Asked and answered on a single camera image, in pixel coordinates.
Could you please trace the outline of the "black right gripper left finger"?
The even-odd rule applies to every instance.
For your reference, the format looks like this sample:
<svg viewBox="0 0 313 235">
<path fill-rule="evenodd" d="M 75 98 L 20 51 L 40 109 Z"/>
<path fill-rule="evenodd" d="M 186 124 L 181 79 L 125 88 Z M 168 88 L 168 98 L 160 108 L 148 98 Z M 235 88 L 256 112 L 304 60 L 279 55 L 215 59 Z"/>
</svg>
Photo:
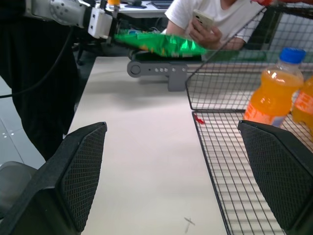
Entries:
<svg viewBox="0 0 313 235">
<path fill-rule="evenodd" d="M 39 169 L 1 164 L 1 234 L 81 234 L 99 183 L 106 131 L 98 122 L 68 134 Z"/>
</svg>

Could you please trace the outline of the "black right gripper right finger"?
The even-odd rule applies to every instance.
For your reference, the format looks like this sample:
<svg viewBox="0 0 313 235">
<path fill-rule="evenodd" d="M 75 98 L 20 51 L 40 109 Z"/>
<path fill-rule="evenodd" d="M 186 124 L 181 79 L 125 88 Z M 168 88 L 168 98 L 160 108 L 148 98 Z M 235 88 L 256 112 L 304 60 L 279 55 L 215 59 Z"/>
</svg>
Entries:
<svg viewBox="0 0 313 235">
<path fill-rule="evenodd" d="M 290 131 L 238 123 L 254 179 L 288 235 L 313 233 L 313 153 Z"/>
</svg>

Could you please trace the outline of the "person's hand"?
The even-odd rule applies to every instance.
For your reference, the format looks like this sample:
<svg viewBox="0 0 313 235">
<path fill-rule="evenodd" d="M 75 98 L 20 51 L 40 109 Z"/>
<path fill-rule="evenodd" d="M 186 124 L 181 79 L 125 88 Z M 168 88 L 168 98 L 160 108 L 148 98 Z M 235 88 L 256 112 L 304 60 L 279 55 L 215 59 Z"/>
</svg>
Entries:
<svg viewBox="0 0 313 235">
<path fill-rule="evenodd" d="M 193 18 L 189 24 L 189 36 L 203 48 L 218 49 L 222 33 L 214 26 L 210 29 L 204 28 L 196 18 Z"/>
</svg>

